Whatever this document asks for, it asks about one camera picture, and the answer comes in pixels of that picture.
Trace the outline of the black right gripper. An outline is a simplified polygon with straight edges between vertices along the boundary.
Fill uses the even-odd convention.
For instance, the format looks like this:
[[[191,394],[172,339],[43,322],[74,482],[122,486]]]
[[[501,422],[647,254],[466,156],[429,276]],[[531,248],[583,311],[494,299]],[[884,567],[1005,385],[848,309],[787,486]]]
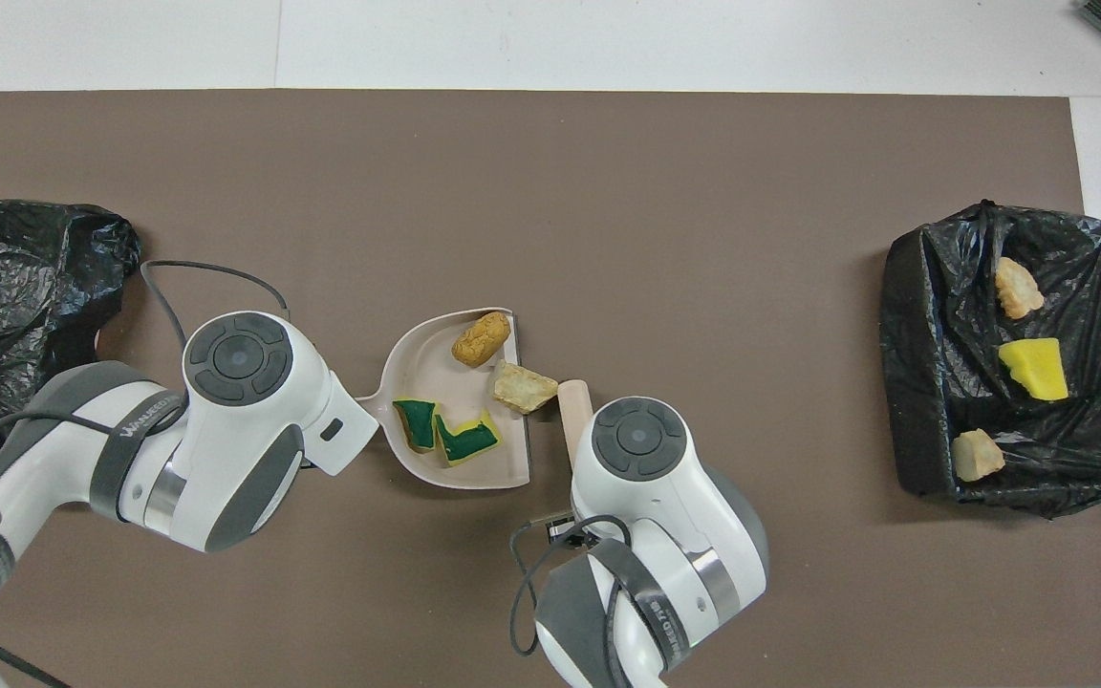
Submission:
[[[577,528],[577,518],[573,514],[552,514],[533,518],[531,527],[542,532],[548,545],[558,544],[560,548],[592,548],[599,537],[586,527]]]

